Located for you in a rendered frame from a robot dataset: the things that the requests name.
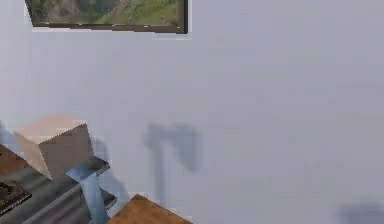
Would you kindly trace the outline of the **framed landscape picture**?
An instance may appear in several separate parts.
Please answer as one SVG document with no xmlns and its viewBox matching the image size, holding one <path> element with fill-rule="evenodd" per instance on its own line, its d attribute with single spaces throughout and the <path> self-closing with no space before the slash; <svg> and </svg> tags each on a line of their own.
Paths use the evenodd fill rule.
<svg viewBox="0 0 384 224">
<path fill-rule="evenodd" d="M 188 33 L 188 0 L 24 0 L 33 27 Z"/>
</svg>

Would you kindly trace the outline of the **beige cardboard box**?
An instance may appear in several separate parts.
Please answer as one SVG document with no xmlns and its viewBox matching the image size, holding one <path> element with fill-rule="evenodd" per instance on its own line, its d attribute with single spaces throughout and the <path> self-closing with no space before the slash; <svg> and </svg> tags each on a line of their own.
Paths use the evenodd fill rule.
<svg viewBox="0 0 384 224">
<path fill-rule="evenodd" d="M 51 180 L 94 156 L 87 123 L 67 115 L 48 116 L 13 134 L 25 161 Z"/>
</svg>

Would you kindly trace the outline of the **dark patterned flat object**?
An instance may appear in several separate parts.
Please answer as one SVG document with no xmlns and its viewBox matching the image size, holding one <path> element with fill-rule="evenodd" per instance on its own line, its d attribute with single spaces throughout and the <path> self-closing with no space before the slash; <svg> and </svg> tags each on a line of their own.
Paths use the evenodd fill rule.
<svg viewBox="0 0 384 224">
<path fill-rule="evenodd" d="M 15 181 L 0 181 L 0 217 L 32 197 L 32 194 Z"/>
</svg>

